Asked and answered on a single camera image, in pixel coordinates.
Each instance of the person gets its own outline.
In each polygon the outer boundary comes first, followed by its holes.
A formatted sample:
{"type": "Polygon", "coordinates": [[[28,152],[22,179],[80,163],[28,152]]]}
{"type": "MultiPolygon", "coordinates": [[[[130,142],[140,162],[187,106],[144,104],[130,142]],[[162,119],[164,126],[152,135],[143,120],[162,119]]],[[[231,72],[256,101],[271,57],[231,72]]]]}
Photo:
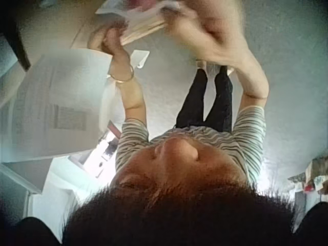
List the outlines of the person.
{"type": "Polygon", "coordinates": [[[169,33],[199,60],[222,65],[214,105],[203,119],[207,75],[197,70],[176,126],[148,140],[146,104],[119,37],[125,26],[103,27],[89,48],[113,56],[126,120],[110,186],[74,211],[63,245],[290,245],[294,208],[279,196],[261,195],[269,83],[243,35],[235,1],[186,1],[197,18],[165,8],[169,33]],[[235,69],[243,95],[232,128],[235,69]]]}

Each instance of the foot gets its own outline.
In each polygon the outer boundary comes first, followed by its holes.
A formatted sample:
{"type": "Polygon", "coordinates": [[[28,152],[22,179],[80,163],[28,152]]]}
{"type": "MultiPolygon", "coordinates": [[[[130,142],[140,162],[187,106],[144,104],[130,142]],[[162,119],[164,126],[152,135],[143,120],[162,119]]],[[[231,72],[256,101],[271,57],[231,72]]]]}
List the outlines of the foot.
{"type": "Polygon", "coordinates": [[[207,74],[207,62],[205,60],[196,60],[197,68],[203,69],[207,74]]]}

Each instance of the floor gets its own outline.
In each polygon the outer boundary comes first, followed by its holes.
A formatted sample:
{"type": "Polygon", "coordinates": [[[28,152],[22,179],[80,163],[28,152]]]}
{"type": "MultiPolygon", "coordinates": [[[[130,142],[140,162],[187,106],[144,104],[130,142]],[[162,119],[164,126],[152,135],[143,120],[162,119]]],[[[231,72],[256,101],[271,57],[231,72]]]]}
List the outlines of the floor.
{"type": "MultiPolygon", "coordinates": [[[[47,47],[69,46],[85,21],[84,15],[89,16],[99,2],[83,0],[77,6],[77,1],[58,1],[58,6],[45,12],[37,10],[34,18],[25,18],[22,36],[32,62],[47,47]]],[[[312,0],[252,0],[245,2],[244,8],[249,46],[271,86],[262,184],[286,188],[286,178],[303,172],[327,149],[326,6],[323,1],[312,0]]],[[[196,72],[195,58],[164,31],[140,39],[127,49],[151,52],[136,75],[145,94],[150,136],[155,137],[174,126],[196,72]]],[[[241,88],[236,78],[233,84],[236,112],[241,88]]],[[[214,96],[211,82],[205,114],[214,96]]],[[[124,119],[119,95],[115,102],[112,121],[119,127],[124,119]]]]}

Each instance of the bracelet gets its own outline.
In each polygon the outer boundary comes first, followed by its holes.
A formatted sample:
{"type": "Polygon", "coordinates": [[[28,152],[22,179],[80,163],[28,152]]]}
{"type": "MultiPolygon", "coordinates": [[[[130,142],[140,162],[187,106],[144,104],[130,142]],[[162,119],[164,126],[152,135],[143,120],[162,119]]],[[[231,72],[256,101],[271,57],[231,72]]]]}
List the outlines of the bracelet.
{"type": "Polygon", "coordinates": [[[113,80],[115,80],[116,82],[118,82],[118,83],[126,83],[126,82],[129,82],[129,81],[131,81],[133,78],[134,78],[134,69],[133,69],[133,66],[132,65],[130,65],[130,69],[131,69],[131,78],[129,78],[129,79],[127,79],[127,80],[119,80],[119,79],[116,79],[113,75],[111,75],[111,74],[109,74],[109,75],[107,75],[107,78],[109,78],[109,77],[112,77],[113,78],[113,80]]]}

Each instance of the dark hair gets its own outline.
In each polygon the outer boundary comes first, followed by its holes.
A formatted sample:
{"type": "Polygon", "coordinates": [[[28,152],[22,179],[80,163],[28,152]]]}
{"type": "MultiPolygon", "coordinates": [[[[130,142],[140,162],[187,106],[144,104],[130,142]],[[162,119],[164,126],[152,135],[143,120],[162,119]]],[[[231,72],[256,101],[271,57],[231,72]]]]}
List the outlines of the dark hair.
{"type": "Polygon", "coordinates": [[[294,208],[255,189],[227,186],[189,198],[104,189],[73,212],[63,245],[288,245],[294,208]]]}

